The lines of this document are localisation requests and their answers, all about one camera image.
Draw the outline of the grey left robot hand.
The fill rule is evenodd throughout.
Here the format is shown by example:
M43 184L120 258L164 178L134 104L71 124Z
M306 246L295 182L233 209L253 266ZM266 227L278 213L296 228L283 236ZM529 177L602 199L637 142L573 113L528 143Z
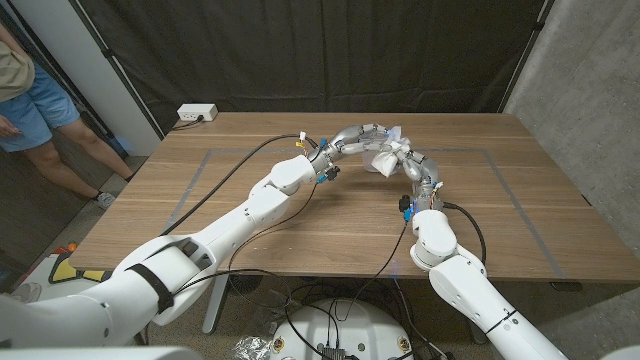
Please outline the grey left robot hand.
M317 174L324 172L337 161L363 152L387 153L394 148L389 131L378 124L349 126L338 132L324 145L309 155L309 161Z

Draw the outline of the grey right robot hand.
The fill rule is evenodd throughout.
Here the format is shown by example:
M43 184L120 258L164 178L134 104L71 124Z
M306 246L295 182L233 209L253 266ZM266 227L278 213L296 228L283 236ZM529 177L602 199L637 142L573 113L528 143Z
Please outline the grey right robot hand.
M412 182L412 199L414 212L443 209L443 201L438 191L442 186L439 179L437 163L414 150L395 153L407 177Z

